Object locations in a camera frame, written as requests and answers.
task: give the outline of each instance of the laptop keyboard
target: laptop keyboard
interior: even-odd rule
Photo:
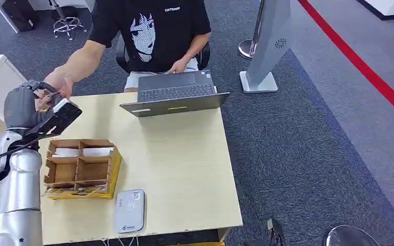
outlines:
[[[139,101],[158,101],[189,96],[202,96],[213,94],[210,84],[163,88],[140,91]]]

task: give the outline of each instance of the red stripe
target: red stripe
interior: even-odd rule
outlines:
[[[307,0],[298,0],[324,33],[333,41],[350,62],[366,77],[366,79],[394,106],[394,90],[378,74],[363,61],[359,55],[333,30]]]

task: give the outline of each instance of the yellow label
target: yellow label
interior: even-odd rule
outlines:
[[[187,107],[177,107],[177,108],[168,108],[167,110],[173,110],[173,109],[186,109]]]

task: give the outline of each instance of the white tissue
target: white tissue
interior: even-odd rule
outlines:
[[[85,148],[82,150],[84,156],[108,156],[114,147]]]
[[[56,148],[55,153],[52,154],[52,157],[76,157],[78,156],[78,153],[78,149]]]

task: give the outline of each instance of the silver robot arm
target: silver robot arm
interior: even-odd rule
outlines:
[[[54,107],[37,112],[33,93],[37,89],[56,92],[31,80],[5,100],[8,130],[0,136],[0,246],[43,245],[38,140],[60,135],[82,113],[57,94],[51,100]]]

